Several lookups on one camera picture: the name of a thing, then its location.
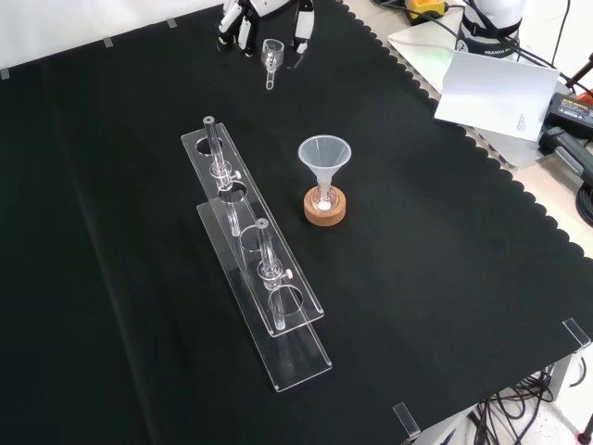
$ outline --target acrylic test tube rack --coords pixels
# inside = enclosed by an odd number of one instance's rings
[[[311,322],[323,309],[223,124],[182,136],[208,201],[197,206],[277,391],[332,368]]]

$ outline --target paper sheet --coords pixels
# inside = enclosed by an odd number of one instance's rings
[[[435,117],[537,141],[559,72],[455,51]]]

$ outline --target clear funnel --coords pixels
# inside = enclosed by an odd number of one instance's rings
[[[332,177],[350,160],[352,150],[339,137],[322,134],[313,136],[298,148],[298,157],[317,176],[319,187],[312,195],[313,207],[317,210],[335,208],[338,201],[332,189]]]

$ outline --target wooden base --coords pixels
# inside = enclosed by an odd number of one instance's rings
[[[344,219],[344,216],[346,215],[346,197],[339,188],[333,186],[332,188],[338,196],[338,203],[337,206],[335,206],[335,209],[323,211],[313,207],[311,196],[317,187],[311,188],[305,195],[305,216],[310,223],[321,227],[329,227],[330,225],[338,224]]]

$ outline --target black tablecloth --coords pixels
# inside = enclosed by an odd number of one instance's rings
[[[427,428],[576,350],[563,320],[593,332],[591,261],[343,6],[316,3],[272,92],[257,57],[217,50],[220,13],[0,82],[3,443],[397,443],[395,404]],[[196,217],[180,136],[210,114],[326,312],[334,369],[285,393]],[[314,134],[353,150],[334,228],[303,216]]]

